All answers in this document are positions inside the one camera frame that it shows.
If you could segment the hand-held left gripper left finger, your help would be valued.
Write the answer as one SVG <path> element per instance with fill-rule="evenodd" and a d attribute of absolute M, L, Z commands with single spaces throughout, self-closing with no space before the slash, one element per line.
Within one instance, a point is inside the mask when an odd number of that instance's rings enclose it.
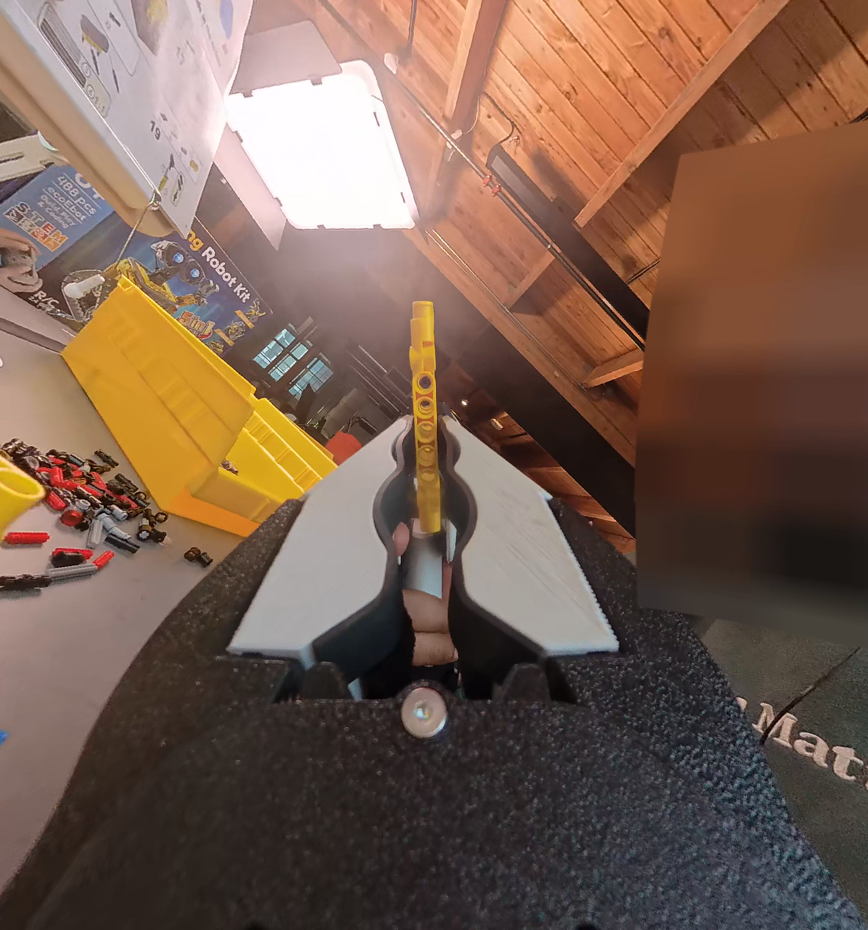
<path fill-rule="evenodd" d="M 414 508 L 414 435 L 398 418 L 305 494 L 228 645 L 240 657 L 331 663 L 367 699 L 412 678 L 394 536 Z"/>

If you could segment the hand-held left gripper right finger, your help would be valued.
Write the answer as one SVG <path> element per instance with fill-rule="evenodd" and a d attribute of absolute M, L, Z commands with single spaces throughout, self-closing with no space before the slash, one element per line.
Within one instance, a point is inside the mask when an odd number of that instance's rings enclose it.
<path fill-rule="evenodd" d="M 455 418 L 440 418 L 451 560 L 450 634 L 467 698 L 517 665 L 615 655 L 619 642 L 551 508 L 551 496 Z"/>

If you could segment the short yellow lego beam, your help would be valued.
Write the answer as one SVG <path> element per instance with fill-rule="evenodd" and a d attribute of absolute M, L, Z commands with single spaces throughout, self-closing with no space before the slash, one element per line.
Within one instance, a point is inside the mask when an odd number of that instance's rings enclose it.
<path fill-rule="evenodd" d="M 417 519 L 421 532 L 442 529 L 439 453 L 439 408 L 436 384 L 435 313 L 433 303 L 412 305 L 409 365 L 416 454 Z"/>

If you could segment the pile of small lego pins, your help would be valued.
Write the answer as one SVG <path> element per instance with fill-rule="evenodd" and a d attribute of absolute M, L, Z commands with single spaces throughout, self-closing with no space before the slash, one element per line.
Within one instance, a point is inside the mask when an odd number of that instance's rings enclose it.
<path fill-rule="evenodd" d="M 0 388 L 0 456 L 44 492 L 0 531 L 0 608 L 160 606 L 218 563 L 213 540 L 149 492 L 83 401 Z"/>

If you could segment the blue lego set box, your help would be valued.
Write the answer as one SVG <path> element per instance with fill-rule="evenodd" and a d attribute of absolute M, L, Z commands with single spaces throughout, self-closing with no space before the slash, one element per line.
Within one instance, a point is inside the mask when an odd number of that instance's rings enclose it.
<path fill-rule="evenodd" d="M 272 316 L 199 223 L 133 231 L 67 167 L 0 183 L 0 286 L 77 332 L 122 279 L 218 355 Z"/>

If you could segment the person's right hand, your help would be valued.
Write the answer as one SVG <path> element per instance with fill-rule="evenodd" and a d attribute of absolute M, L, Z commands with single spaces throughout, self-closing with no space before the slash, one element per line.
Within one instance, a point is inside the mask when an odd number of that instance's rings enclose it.
<path fill-rule="evenodd" d="M 403 603 L 415 633 L 415 667 L 451 665 L 458 659 L 449 629 L 451 576 L 452 564 L 443 563 L 440 598 L 416 589 L 403 589 Z"/>

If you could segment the yellow plastic bin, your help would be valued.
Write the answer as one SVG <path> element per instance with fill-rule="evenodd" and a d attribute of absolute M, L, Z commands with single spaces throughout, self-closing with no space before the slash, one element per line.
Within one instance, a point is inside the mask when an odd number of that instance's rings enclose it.
<path fill-rule="evenodd" d="M 220 357 L 128 279 L 61 357 L 163 511 L 241 537 L 257 528 L 198 497 L 254 411 L 254 389 Z"/>
<path fill-rule="evenodd" d="M 191 492 L 185 516 L 246 537 L 335 469 L 320 443 L 271 401 L 257 399 L 229 452 Z"/>

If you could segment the black ceiling fixture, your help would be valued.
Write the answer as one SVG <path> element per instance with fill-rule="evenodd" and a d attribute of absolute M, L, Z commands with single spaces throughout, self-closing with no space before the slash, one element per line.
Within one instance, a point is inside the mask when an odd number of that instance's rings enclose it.
<path fill-rule="evenodd" d="M 574 221 L 561 213 L 512 156 L 497 144 L 486 166 L 528 221 L 546 241 L 545 250 L 596 305 L 640 348 L 646 345 L 649 309 L 583 236 Z"/>

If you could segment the ceiling light panel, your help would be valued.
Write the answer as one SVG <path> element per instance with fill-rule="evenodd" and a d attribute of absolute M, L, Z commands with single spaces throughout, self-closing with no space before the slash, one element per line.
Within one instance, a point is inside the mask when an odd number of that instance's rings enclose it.
<path fill-rule="evenodd" d="M 414 193 L 372 66 L 309 20 L 244 37 L 218 171 L 270 243 L 299 230 L 408 230 Z"/>

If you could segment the cream instruction holder board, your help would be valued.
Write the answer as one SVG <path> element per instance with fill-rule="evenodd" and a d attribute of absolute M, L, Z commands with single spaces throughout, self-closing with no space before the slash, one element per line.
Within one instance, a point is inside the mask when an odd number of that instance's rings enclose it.
<path fill-rule="evenodd" d="M 158 182 L 140 169 L 19 2 L 0 2 L 0 93 L 132 223 L 162 214 Z"/>

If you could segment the white instruction sheet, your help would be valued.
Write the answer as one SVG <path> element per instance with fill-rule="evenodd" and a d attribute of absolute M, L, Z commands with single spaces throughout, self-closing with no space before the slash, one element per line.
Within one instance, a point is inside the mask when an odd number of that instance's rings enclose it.
<path fill-rule="evenodd" d="M 253 2 L 19 2 L 187 233 L 226 124 Z"/>

